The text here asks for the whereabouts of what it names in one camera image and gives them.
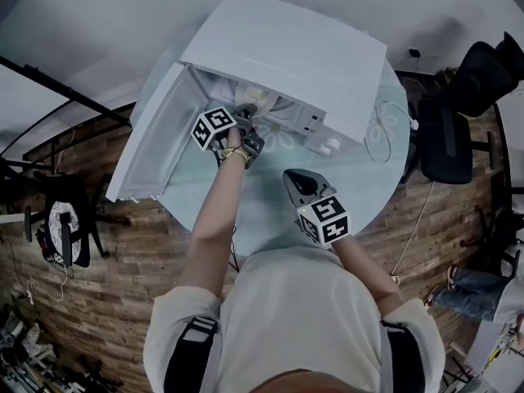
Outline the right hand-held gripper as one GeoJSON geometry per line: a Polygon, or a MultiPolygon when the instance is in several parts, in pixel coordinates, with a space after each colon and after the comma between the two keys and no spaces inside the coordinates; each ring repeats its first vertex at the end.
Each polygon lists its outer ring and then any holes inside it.
{"type": "Polygon", "coordinates": [[[282,179],[296,208],[300,230],[316,244],[326,247],[350,234],[350,214],[337,198],[337,190],[314,173],[317,191],[300,191],[303,169],[286,169],[282,179]]]}

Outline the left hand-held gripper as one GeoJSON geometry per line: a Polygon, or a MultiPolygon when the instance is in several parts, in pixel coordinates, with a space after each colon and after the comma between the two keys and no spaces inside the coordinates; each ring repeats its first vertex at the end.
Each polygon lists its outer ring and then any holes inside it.
{"type": "Polygon", "coordinates": [[[261,154],[265,141],[257,133],[252,123],[258,106],[253,103],[241,104],[233,113],[221,106],[199,114],[194,124],[191,137],[202,151],[214,153],[217,165],[231,153],[226,153],[225,141],[228,130],[236,126],[242,136],[242,148],[246,152],[240,153],[245,157],[246,169],[249,169],[261,154]]]}

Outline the white round plate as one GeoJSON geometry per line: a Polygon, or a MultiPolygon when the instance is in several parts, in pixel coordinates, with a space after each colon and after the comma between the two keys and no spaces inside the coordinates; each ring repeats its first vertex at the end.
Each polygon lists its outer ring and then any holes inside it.
{"type": "MultiPolygon", "coordinates": [[[[244,103],[249,103],[248,100],[246,100],[244,93],[248,88],[257,88],[254,86],[244,86],[244,85],[238,85],[235,92],[234,92],[234,101],[236,106],[240,106],[244,103]]],[[[274,92],[270,92],[268,90],[257,88],[260,90],[264,90],[268,93],[267,99],[263,103],[256,103],[258,106],[258,111],[256,112],[257,115],[264,115],[266,113],[269,113],[270,111],[280,111],[283,109],[287,109],[288,107],[292,106],[294,104],[293,101],[287,100],[286,98],[280,97],[274,92]]]]}

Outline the white microwave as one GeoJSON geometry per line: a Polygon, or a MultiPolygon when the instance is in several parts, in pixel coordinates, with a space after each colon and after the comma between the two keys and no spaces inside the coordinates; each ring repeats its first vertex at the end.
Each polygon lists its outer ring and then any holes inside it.
{"type": "Polygon", "coordinates": [[[199,121],[212,103],[234,107],[243,90],[265,93],[305,147],[336,156],[362,143],[386,45],[330,17],[278,0],[223,0],[182,52],[164,53],[132,114],[113,173],[111,201],[154,198],[188,142],[205,146],[199,121]]]}

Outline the person's right forearm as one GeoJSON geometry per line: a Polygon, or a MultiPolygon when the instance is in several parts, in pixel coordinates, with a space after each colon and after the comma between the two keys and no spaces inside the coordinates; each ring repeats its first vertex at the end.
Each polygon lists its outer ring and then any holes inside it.
{"type": "Polygon", "coordinates": [[[402,306],[404,298],[393,278],[352,236],[335,241],[332,249],[344,268],[366,286],[382,317],[402,306]]]}

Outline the person's left forearm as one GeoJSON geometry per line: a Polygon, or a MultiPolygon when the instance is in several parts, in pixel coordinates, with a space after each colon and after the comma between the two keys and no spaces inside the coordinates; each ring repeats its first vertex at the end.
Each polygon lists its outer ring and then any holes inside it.
{"type": "Polygon", "coordinates": [[[199,287],[217,297],[221,295],[228,271],[245,165],[245,158],[239,152],[231,153],[222,161],[196,217],[179,286],[199,287]]]}

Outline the person's left hand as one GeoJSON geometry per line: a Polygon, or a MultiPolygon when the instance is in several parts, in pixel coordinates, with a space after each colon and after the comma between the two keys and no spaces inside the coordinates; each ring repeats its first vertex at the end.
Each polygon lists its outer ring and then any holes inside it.
{"type": "Polygon", "coordinates": [[[227,136],[227,147],[225,149],[226,153],[241,152],[245,154],[246,152],[242,148],[242,136],[239,129],[236,126],[233,126],[228,130],[227,136]]]}

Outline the round table with light cloth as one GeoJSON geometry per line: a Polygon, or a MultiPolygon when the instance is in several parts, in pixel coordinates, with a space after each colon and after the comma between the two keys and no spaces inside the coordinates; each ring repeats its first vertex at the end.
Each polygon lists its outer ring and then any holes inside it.
{"type": "MultiPolygon", "coordinates": [[[[168,47],[156,61],[131,115],[135,125],[142,106],[182,50],[168,47]]],[[[261,159],[246,172],[237,216],[234,242],[240,256],[248,256],[272,245],[274,237],[296,230],[310,242],[298,226],[293,207],[282,181],[285,169],[300,168],[322,174],[337,189],[337,198],[350,212],[350,233],[363,230],[382,212],[400,181],[408,153],[409,122],[406,92],[392,66],[385,61],[375,111],[365,142],[336,157],[323,157],[304,148],[299,134],[287,129],[271,130],[262,118],[260,134],[266,141],[261,159]]],[[[197,213],[217,171],[211,154],[189,142],[159,202],[183,225],[192,230],[197,213]]]]}

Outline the person's white shirt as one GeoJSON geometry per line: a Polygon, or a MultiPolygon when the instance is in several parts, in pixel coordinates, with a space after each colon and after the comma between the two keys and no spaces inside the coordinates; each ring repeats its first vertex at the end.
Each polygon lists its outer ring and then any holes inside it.
{"type": "Polygon", "coordinates": [[[143,352],[154,393],[250,393],[295,370],[367,393],[438,393],[445,351],[419,299],[382,317],[335,255],[251,256],[224,300],[199,287],[156,298],[143,352]]]}

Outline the black mesh office chair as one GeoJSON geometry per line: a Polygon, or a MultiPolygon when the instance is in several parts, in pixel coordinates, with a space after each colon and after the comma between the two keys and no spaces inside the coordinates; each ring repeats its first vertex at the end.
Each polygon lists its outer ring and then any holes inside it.
{"type": "Polygon", "coordinates": [[[414,107],[418,122],[410,135],[414,152],[400,182],[407,183],[419,166],[432,182],[470,183],[475,150],[487,152],[494,169],[493,133],[485,142],[473,141],[468,120],[483,115],[523,80],[524,50],[510,33],[496,47],[474,43],[450,81],[437,93],[424,93],[414,107]]]}

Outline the patterned seat cushion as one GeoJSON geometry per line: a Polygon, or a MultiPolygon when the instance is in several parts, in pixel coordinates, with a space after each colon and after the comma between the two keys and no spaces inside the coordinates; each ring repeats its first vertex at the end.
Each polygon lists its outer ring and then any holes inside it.
{"type": "Polygon", "coordinates": [[[71,232],[75,232],[79,229],[79,218],[76,214],[73,206],[70,203],[56,201],[51,208],[50,214],[48,216],[48,227],[49,235],[52,240],[52,244],[56,249],[54,254],[54,259],[58,263],[62,263],[63,259],[62,254],[62,240],[61,240],[61,221],[60,215],[69,213],[70,214],[70,223],[69,227],[71,232]]]}

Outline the black metal frame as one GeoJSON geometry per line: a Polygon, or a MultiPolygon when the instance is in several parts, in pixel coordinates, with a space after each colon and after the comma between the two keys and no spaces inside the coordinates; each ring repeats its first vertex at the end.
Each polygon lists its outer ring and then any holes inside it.
{"type": "Polygon", "coordinates": [[[0,56],[0,158],[22,161],[27,151],[39,146],[68,124],[60,121],[70,108],[82,106],[115,126],[130,121],[73,88],[30,65],[20,66],[0,56]]]}

